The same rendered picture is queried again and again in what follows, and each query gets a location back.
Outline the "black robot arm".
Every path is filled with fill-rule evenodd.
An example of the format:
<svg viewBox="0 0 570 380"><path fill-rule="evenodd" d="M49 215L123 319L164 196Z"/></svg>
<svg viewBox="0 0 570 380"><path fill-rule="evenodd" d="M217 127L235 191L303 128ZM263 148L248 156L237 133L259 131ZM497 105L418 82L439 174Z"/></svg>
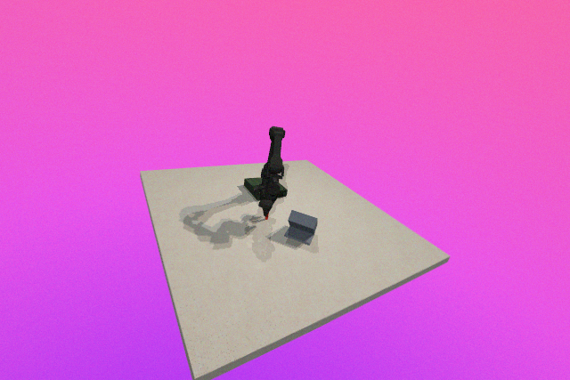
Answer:
<svg viewBox="0 0 570 380"><path fill-rule="evenodd" d="M262 168L261 178L262 184L254 188L255 195L263 195L265 197L265 186L267 185L268 192L276 195L280 192L279 179L284 176L284 165L281 159L281 141L285 137L285 130L283 127L272 126L269 130L271 146L267 162ZM281 175L279 175L281 173Z"/></svg>

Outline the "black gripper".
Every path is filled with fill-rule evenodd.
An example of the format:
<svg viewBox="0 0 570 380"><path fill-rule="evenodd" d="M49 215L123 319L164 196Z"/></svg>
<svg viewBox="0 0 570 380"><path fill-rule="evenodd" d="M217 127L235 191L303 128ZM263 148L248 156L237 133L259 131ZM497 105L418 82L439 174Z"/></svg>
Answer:
<svg viewBox="0 0 570 380"><path fill-rule="evenodd" d="M265 186L265 190L266 190L265 197L267 199L264 199L264 198L261 199L258 206L263 208L264 216L267 216L267 214L272 209L275 200L277 199L277 197L279 197L280 192L276 195L270 194L268 192L267 185Z"/></svg>

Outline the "dark grey square panel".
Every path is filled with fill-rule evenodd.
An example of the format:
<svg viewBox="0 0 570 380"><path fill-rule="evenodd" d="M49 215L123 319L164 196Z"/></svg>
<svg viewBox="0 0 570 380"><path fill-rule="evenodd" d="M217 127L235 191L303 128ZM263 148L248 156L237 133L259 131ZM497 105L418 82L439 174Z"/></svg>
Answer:
<svg viewBox="0 0 570 380"><path fill-rule="evenodd" d="M285 237L310 245L318 224L318 218L291 210L289 228Z"/></svg>

